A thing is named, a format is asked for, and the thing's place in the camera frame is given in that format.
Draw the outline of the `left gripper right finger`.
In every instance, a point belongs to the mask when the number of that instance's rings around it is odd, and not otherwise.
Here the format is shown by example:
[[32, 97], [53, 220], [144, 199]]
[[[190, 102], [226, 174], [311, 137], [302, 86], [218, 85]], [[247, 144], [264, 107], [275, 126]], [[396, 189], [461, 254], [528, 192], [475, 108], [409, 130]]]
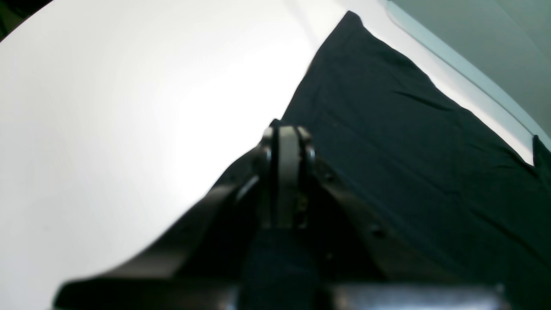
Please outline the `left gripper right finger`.
[[452, 273], [398, 237], [316, 157], [309, 132], [280, 128], [280, 228], [306, 229], [314, 217], [346, 233], [340, 245], [368, 257], [380, 284], [331, 284], [323, 289], [333, 310], [502, 310], [504, 298], [492, 288], [461, 285]]

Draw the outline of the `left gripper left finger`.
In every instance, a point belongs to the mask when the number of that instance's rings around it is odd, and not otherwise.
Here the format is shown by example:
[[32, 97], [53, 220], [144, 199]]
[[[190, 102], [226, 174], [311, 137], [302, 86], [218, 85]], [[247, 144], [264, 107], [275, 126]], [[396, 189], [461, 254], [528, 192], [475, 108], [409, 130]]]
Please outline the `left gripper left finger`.
[[113, 269], [63, 284], [55, 310], [235, 310], [241, 265], [260, 228], [273, 228], [279, 131], [228, 167], [197, 204]]

